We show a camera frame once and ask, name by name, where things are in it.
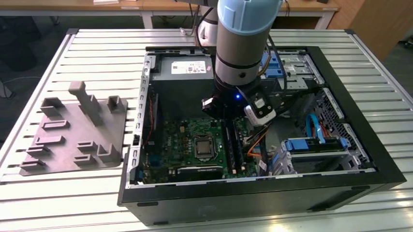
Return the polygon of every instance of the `black cable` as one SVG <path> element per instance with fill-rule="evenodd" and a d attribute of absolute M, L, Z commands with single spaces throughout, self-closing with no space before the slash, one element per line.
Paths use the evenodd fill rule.
<path fill-rule="evenodd" d="M 206 11 L 206 13 L 204 13 L 204 15 L 200 17 L 200 20 L 199 20 L 199 23 L 198 23 L 198 26 L 196 26 L 196 35 L 195 35 L 195 37 L 196 37 L 196 40 L 198 40 L 198 44 L 199 44 L 199 48 L 200 48 L 200 50 L 203 51 L 203 48 L 202 48 L 202 44 L 200 44 L 200 40 L 199 40 L 199 33 L 198 33 L 198 29 L 199 29 L 199 26 L 200 26 L 200 23 L 202 23 L 202 21 L 204 20 L 204 18 L 206 18 L 206 16 L 208 15 L 208 13 L 212 11 L 212 7 L 211 8 L 208 8 L 208 10 Z"/>
<path fill-rule="evenodd" d="M 285 13 L 285 16 L 290 16 L 290 3 L 289 3 L 289 0 L 285 0 L 285 3 L 286 3 L 286 13 Z"/>
<path fill-rule="evenodd" d="M 188 9 L 191 11 L 191 17 L 194 17 L 194 12 L 192 12 L 192 6 L 191 6 L 191 3 L 188 3 Z"/>
<path fill-rule="evenodd" d="M 270 44 L 271 44 L 271 48 L 273 48 L 273 51 L 274 51 L 274 54 L 277 55 L 277 48 L 275 48 L 275 44 L 274 44 L 274 41 L 273 41 L 273 38 L 271 36 L 269 35 L 269 41 L 270 41 Z M 283 96 L 286 96 L 286 88 L 287 88 L 287 82 L 286 82 L 286 72 L 285 72 L 285 69 L 283 69 L 283 66 L 282 66 L 282 61 L 278 60 L 279 62 L 279 67 L 282 68 L 282 75 L 283 75 Z"/>
<path fill-rule="evenodd" d="M 277 116 L 283 114 L 293 107 L 295 101 L 302 96 L 309 95 L 311 93 L 317 93 L 321 90 L 322 87 L 323 86 L 317 86 L 317 87 L 313 87 L 310 89 L 306 89 L 306 90 L 302 90 L 302 91 L 298 91 L 297 93 L 294 93 L 293 96 L 289 97 L 287 100 L 283 102 L 283 105 L 275 109 Z"/>

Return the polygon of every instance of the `electronic component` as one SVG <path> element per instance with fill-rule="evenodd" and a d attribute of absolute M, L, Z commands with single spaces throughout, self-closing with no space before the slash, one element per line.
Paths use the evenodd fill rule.
<path fill-rule="evenodd" d="M 223 168 L 211 167 L 184 167 L 176 169 L 176 181 L 215 180 L 223 176 Z"/>
<path fill-rule="evenodd" d="M 206 160 L 214 157 L 215 147 L 214 139 L 210 136 L 194 138 L 195 141 L 195 158 Z"/>
<path fill-rule="evenodd" d="M 404 182 L 402 174 L 322 51 L 317 47 L 293 49 L 278 48 L 278 51 L 282 56 L 290 56 L 286 63 L 295 70 L 287 82 L 293 80 L 291 77 L 301 78 L 287 88 L 298 88 L 289 88 L 285 93 L 275 79 L 269 80 L 267 89 L 275 90 L 274 94 L 267 94 L 266 100 L 265 93 L 257 95 L 259 91 L 238 87 L 227 99 L 238 102 L 242 108 L 234 107 L 238 103 L 226 108 L 212 98 L 207 104 L 212 109 L 210 114 L 198 114 L 210 109 L 199 103 L 207 103 L 211 92 L 199 94 L 206 85 L 202 78 L 195 78 L 196 74 L 186 81 L 170 79 L 171 84 L 166 87 L 168 95 L 164 95 L 164 92 L 158 93 L 163 88 L 156 86 L 162 74 L 143 72 L 147 84 L 143 84 L 146 92 L 140 91 L 140 94 L 154 92 L 160 96 L 156 116 L 162 119 L 154 137 L 162 139 L 155 143 L 159 151 L 148 150 L 146 146 L 131 147 L 126 157 L 128 162 L 123 175 L 127 176 L 122 178 L 119 203 L 146 225 L 250 217 L 251 214 L 265 216 L 334 210 L 377 189 L 389 189 Z M 144 67 L 146 63 L 151 67 L 154 59 L 162 62 L 163 56 L 171 62 L 175 57 L 184 57 L 186 54 L 192 60 L 203 56 L 196 48 L 194 51 L 176 47 L 154 48 L 152 51 L 146 56 Z M 307 72 L 306 69 L 310 69 L 310 74 L 298 72 Z M 247 78 L 242 73 L 235 77 Z M 299 89 L 302 81 L 306 89 Z M 278 105 L 271 104 L 275 97 L 281 98 Z M 253 128 L 245 117 L 246 105 L 254 107 L 251 113 L 258 115 L 259 111 L 262 115 L 267 114 L 263 109 L 269 106 L 275 110 L 277 117 L 266 127 Z M 143 130 L 151 127 L 150 120 L 146 120 L 151 118 L 147 108 L 143 102 L 143 109 L 139 110 L 143 118 L 138 119 Z M 309 115 L 318 120 L 310 119 L 306 123 Z M 184 132 L 179 132 L 180 127 L 184 127 Z M 239 149 L 242 137 L 246 144 Z M 158 167 L 146 165 L 147 153 L 148 156 L 160 156 Z M 282 198 L 282 204 L 271 201 L 274 194 Z M 269 199 L 266 204 L 245 204 L 262 197 Z M 237 212 L 222 205 L 226 201 L 242 206 Z M 184 210 L 162 210 L 174 209 L 176 204 Z"/>

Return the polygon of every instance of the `aluminum slotted table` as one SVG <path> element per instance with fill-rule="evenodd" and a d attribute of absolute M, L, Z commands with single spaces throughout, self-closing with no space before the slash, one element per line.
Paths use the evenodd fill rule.
<path fill-rule="evenodd" d="M 0 231 L 134 231 L 147 227 L 116 206 L 122 166 L 23 177 L 25 157 L 41 120 L 43 98 L 75 102 L 71 81 L 86 81 L 99 100 L 119 95 L 136 114 L 147 46 L 186 46 L 176 29 L 71 30 L 0 150 Z M 154 227 L 198 231 L 377 231 L 413 227 L 413 100 L 355 35 L 342 30 L 274 30 L 277 45 L 319 46 L 408 182 L 335 211 Z M 124 142 L 134 122 L 127 121 Z"/>

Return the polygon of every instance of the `wire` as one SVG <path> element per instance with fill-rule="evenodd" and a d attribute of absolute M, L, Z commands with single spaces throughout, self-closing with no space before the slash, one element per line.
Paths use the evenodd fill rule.
<path fill-rule="evenodd" d="M 323 124 L 319 124 L 322 132 L 325 133 L 325 137 L 331 137 L 331 133 L 329 132 L 329 130 L 325 128 Z"/>
<path fill-rule="evenodd" d="M 277 53 L 277 48 L 275 48 L 275 44 L 274 44 L 274 41 L 273 41 L 273 38 L 271 36 L 269 35 L 269 41 L 270 41 L 270 44 L 271 44 L 271 48 L 273 48 L 273 51 L 274 53 Z M 287 89 L 287 81 L 286 81 L 286 72 L 285 72 L 285 69 L 283 69 L 283 66 L 279 65 L 281 68 L 282 68 L 282 75 L 283 75 L 283 96 L 286 96 L 286 89 Z"/>
<path fill-rule="evenodd" d="M 41 77 L 37 77 L 37 76 L 25 76 L 25 77 L 19 77 L 19 78 L 15 78 L 12 80 L 4 81 L 3 83 L 7 84 L 7 83 L 9 83 L 12 81 L 16 81 L 16 80 L 20 80 L 20 79 L 29 79 L 29 78 L 41 79 Z"/>
<path fill-rule="evenodd" d="M 251 146 L 251 148 L 247 151 L 247 156 L 257 156 L 257 153 L 251 153 L 255 145 L 259 143 L 261 139 L 263 139 L 265 135 L 266 135 L 267 131 L 262 134 L 262 136 L 259 137 L 259 139 L 255 141 L 254 145 Z"/>
<path fill-rule="evenodd" d="M 191 11 L 191 17 L 194 17 L 192 5 L 188 3 L 188 10 Z"/>
<path fill-rule="evenodd" d="M 281 107 L 275 109 L 277 115 L 279 116 L 293 107 L 298 98 L 301 98 L 302 96 L 307 94 L 317 93 L 319 90 L 321 90 L 321 86 L 317 86 L 317 87 L 313 87 L 310 89 L 306 89 L 306 90 L 302 90 L 294 93 L 293 96 L 289 97 L 286 101 L 283 101 L 283 104 L 281 105 Z"/>
<path fill-rule="evenodd" d="M 144 142 L 144 145 L 147 145 L 147 143 L 150 141 L 150 136 L 152 135 L 152 130 L 154 130 L 154 114 L 152 114 L 152 99 L 150 97 L 150 133 L 148 133 L 148 137 L 147 137 L 147 140 Z"/>
<path fill-rule="evenodd" d="M 306 128 L 306 134 L 309 136 L 313 135 L 311 133 L 311 122 L 313 122 L 313 125 L 314 125 L 314 137 L 318 138 L 319 140 L 319 143 L 325 143 L 325 139 L 323 139 L 323 135 L 322 135 L 322 129 L 321 129 L 321 126 L 319 126 L 319 123 L 318 123 L 318 118 L 315 116 L 315 114 L 309 114 L 306 116 L 306 119 L 305 119 L 305 128 Z"/>
<path fill-rule="evenodd" d="M 285 0 L 285 3 L 286 3 L 286 13 L 285 13 L 285 16 L 290 16 L 290 3 L 289 3 L 289 0 Z"/>
<path fill-rule="evenodd" d="M 198 17 L 198 13 L 199 13 L 199 6 L 198 6 L 198 9 L 196 9 L 196 12 L 195 12 L 195 16 L 192 17 L 192 30 L 191 30 L 191 33 L 190 34 L 186 34 L 187 36 L 191 36 L 194 34 L 194 31 L 195 31 L 195 25 L 196 25 L 196 17 Z"/>
<path fill-rule="evenodd" d="M 202 48 L 202 44 L 200 44 L 200 40 L 199 40 L 199 33 L 198 33 L 199 32 L 199 26 L 200 26 L 200 23 L 204 20 L 206 16 L 208 15 L 208 13 L 212 11 L 212 9 L 214 9 L 212 7 L 208 8 L 208 10 L 206 11 L 204 15 L 200 17 L 200 20 L 199 20 L 199 23 L 198 23 L 198 26 L 196 26 L 196 35 L 195 35 L 195 37 L 196 37 L 199 48 L 200 48 L 202 51 L 203 51 L 203 48 Z"/>
<path fill-rule="evenodd" d="M 270 61 L 271 61 L 271 50 L 266 44 L 266 50 L 269 51 L 269 57 L 266 58 L 266 61 L 265 61 L 265 65 L 263 65 L 263 68 L 259 70 L 257 76 L 259 77 L 262 74 L 265 74 L 265 71 L 266 69 L 269 68 L 269 65 L 270 65 Z"/>

